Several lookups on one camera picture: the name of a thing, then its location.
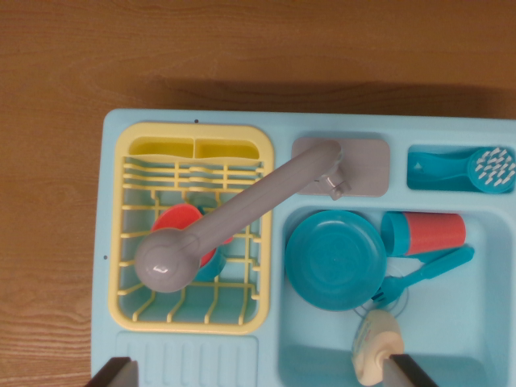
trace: blue plate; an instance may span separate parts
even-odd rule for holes
[[[375,228],[357,214],[319,212],[293,232],[285,269],[293,288],[325,310],[350,310],[380,288],[387,257]]]

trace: toy sink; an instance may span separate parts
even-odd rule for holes
[[[132,257],[156,217],[192,195],[220,205],[291,157],[303,137],[380,139],[389,188],[379,197],[295,194],[227,245],[212,282],[154,293]],[[113,356],[139,363],[140,386],[358,386],[351,346],[368,305],[343,312],[305,302],[285,276],[286,241],[307,216],[350,210],[376,228],[388,210],[459,213],[476,254],[391,306],[406,345],[441,387],[516,385],[514,191],[411,189],[407,155],[501,145],[516,123],[343,114],[114,110],[104,122],[94,252],[92,373]],[[415,260],[390,258],[404,275]]]

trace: faucet spout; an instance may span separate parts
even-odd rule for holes
[[[187,286],[201,258],[263,214],[322,177],[339,190],[342,148],[324,141],[272,171],[183,231],[163,229],[148,235],[135,256],[136,273],[149,288],[172,292]],[[335,199],[339,194],[331,194]]]

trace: yellow dish rack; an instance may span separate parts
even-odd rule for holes
[[[268,313],[272,216],[267,213],[224,246],[227,264],[211,282],[157,293],[135,275],[134,253],[170,206],[209,196],[218,205],[271,173],[273,146],[254,127],[137,123],[115,150],[108,304],[133,331],[242,335]]]

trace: wood grain surface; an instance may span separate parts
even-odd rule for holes
[[[89,380],[118,107],[516,119],[516,2],[0,1],[0,385]]]

